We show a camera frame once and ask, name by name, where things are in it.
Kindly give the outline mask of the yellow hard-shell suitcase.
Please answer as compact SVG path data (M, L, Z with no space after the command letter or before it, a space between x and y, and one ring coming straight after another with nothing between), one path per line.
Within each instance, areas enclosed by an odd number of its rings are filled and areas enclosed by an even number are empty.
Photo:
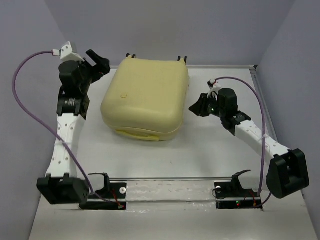
M103 122L132 139L174 139L184 122L190 80L187 59L150 60L128 53L101 102Z

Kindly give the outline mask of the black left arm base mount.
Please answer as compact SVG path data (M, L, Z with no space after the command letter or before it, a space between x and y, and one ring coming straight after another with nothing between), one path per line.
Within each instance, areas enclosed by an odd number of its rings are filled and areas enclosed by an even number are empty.
M81 210L88 211L125 211L127 209L127 183L111 182L109 190L104 187L97 191L102 197L96 195L89 196L85 203L79 204Z

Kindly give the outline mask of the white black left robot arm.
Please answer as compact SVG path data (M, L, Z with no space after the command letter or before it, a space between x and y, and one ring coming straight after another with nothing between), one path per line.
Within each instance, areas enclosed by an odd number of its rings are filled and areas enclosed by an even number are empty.
M45 176L37 179L37 189L51 205L82 204L87 201L90 186L78 176L81 169L77 161L80 135L90 105L88 91L91 84L107 75L110 61L92 49L86 59L66 60L58 67L61 87L57 101L56 141L50 165Z

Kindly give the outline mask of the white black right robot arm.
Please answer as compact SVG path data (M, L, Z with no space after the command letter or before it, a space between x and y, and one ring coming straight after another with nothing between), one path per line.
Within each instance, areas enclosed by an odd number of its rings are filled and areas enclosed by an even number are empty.
M268 164L266 176L259 178L262 190L283 199L310 185L306 156L300 149L289 149L262 130L238 109L233 89L222 88L215 96L202 93L189 111L199 117L213 115L233 136L245 142Z

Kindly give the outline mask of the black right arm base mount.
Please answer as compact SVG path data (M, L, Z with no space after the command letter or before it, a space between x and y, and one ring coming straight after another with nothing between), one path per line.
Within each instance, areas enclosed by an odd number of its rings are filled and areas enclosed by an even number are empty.
M232 189L231 182L215 182L211 194L218 210L263 209L261 197L252 189Z

